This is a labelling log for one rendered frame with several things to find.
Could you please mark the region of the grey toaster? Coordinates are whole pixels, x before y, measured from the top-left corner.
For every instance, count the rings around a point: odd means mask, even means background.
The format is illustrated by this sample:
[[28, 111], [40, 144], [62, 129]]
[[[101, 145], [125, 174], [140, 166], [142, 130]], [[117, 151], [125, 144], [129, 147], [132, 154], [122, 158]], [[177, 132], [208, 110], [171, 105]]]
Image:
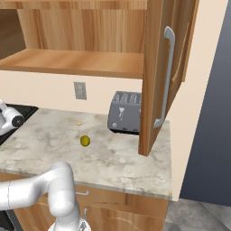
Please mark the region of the grey toaster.
[[142, 94], [116, 91], [109, 108], [107, 128], [113, 133], [139, 134]]

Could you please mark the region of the open wooden wall cabinet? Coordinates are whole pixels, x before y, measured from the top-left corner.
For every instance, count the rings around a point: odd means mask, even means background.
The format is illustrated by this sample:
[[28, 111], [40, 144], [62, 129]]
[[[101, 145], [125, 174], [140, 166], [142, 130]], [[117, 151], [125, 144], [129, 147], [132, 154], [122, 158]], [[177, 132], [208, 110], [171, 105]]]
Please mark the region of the open wooden wall cabinet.
[[13, 10], [25, 48], [0, 70], [143, 77], [147, 0], [0, 0]]

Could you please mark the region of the grey wall outlet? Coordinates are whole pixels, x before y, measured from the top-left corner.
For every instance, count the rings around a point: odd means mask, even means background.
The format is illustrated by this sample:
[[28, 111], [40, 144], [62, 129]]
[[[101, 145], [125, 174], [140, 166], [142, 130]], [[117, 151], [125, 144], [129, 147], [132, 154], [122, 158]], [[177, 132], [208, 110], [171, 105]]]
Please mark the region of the grey wall outlet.
[[76, 99], [87, 99], [86, 83], [85, 82], [75, 82], [75, 96]]

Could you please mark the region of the black stove hob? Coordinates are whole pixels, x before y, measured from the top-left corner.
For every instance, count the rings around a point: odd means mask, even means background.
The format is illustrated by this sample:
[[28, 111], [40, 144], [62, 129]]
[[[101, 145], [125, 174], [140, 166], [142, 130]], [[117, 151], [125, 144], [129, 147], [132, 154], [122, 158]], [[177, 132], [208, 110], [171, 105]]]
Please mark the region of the black stove hob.
[[0, 100], [0, 146], [37, 110], [37, 106], [12, 105]]

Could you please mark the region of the dark oven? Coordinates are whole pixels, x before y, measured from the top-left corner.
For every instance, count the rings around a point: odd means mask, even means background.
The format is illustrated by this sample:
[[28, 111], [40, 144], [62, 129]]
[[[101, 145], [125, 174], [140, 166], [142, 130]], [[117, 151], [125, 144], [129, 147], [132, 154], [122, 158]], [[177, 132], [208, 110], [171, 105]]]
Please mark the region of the dark oven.
[[0, 211], [0, 231], [17, 231], [4, 211]]

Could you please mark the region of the wooden drawer front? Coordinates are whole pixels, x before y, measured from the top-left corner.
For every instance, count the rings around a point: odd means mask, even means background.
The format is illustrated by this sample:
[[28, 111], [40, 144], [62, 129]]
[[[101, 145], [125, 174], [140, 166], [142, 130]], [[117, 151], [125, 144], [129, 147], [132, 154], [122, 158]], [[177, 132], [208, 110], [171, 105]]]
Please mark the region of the wooden drawer front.
[[89, 191], [89, 194], [87, 196], [77, 195], [78, 200], [119, 205], [124, 205], [126, 202], [126, 195], [123, 192], [92, 188], [89, 186], [76, 186], [76, 191], [85, 192], [86, 190]]

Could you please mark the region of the wooden cabinet door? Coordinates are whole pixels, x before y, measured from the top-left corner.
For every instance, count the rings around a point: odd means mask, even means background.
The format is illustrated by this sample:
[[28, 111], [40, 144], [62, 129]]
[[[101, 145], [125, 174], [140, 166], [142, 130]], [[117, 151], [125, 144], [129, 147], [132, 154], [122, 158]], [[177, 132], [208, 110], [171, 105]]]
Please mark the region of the wooden cabinet door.
[[147, 156], [160, 132], [154, 128], [162, 114], [162, 99], [170, 52], [170, 41], [164, 38], [164, 29], [175, 32], [175, 49], [166, 115], [186, 78], [189, 54], [195, 28], [199, 0], [148, 0], [144, 36], [143, 88], [138, 153]]

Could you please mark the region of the wooden base cupboard door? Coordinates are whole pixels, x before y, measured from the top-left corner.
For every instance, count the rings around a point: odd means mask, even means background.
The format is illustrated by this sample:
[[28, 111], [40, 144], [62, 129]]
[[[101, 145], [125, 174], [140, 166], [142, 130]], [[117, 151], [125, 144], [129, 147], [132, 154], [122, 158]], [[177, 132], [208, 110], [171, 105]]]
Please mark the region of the wooden base cupboard door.
[[88, 223], [92, 231], [163, 231], [163, 218], [80, 203], [79, 209], [83, 217], [84, 208], [88, 209]]

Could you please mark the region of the yellow-green lime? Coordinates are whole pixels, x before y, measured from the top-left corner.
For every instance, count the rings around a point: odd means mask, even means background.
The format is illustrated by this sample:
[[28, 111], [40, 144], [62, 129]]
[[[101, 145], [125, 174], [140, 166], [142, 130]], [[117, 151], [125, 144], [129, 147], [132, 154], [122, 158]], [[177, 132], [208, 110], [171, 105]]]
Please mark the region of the yellow-green lime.
[[90, 138], [87, 135], [82, 135], [80, 137], [80, 144], [84, 147], [89, 146], [90, 144]]

